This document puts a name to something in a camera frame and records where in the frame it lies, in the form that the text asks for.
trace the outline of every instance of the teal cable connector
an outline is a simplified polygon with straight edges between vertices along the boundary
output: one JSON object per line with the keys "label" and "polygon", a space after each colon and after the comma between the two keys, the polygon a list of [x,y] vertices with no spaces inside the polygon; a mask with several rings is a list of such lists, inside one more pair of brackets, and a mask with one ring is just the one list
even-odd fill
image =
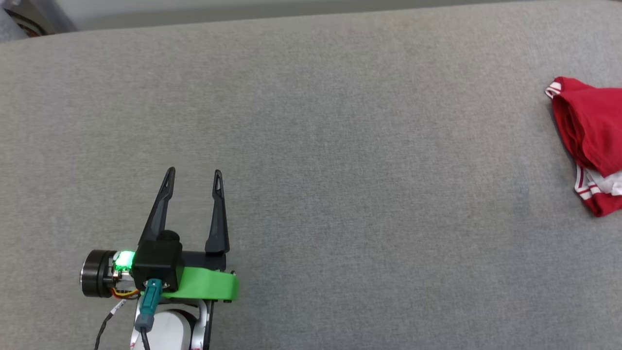
{"label": "teal cable connector", "polygon": [[145,328],[147,332],[151,331],[154,326],[154,315],[156,313],[157,305],[160,303],[162,297],[162,280],[155,278],[147,281],[145,287],[145,293],[141,298],[141,314],[138,315],[134,322],[134,329],[141,331],[141,328]]}

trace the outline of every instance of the red cloth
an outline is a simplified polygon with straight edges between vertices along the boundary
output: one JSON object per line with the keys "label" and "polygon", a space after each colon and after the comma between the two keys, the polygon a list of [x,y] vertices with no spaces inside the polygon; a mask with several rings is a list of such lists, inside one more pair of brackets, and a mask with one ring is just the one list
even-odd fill
{"label": "red cloth", "polygon": [[584,170],[622,169],[622,88],[595,88],[559,77],[547,89],[564,145],[577,163],[575,190],[597,217],[622,209],[622,196],[602,193]]}

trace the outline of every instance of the red garment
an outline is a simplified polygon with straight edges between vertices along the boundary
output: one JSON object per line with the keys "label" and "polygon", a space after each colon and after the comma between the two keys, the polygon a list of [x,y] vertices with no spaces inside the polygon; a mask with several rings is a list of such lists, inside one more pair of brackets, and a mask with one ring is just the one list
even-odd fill
{"label": "red garment", "polygon": [[622,169],[622,88],[595,88],[559,77],[546,89],[564,145],[577,163],[575,190],[597,217],[622,209],[622,196],[602,193],[584,168],[609,176]]}

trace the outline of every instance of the green bracket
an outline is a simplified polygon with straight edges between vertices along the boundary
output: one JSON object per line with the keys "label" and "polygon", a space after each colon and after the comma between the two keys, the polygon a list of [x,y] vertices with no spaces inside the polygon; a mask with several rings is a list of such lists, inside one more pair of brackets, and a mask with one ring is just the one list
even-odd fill
{"label": "green bracket", "polygon": [[179,289],[162,293],[163,298],[236,300],[239,280],[236,275],[202,267],[183,268]]}

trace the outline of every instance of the glowing green led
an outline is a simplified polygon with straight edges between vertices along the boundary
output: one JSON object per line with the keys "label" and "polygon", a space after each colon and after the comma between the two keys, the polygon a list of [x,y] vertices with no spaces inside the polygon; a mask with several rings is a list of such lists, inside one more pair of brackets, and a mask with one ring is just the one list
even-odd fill
{"label": "glowing green led", "polygon": [[119,256],[114,261],[114,269],[117,271],[129,271],[132,268],[134,254],[134,252],[130,252],[129,250],[119,252]]}

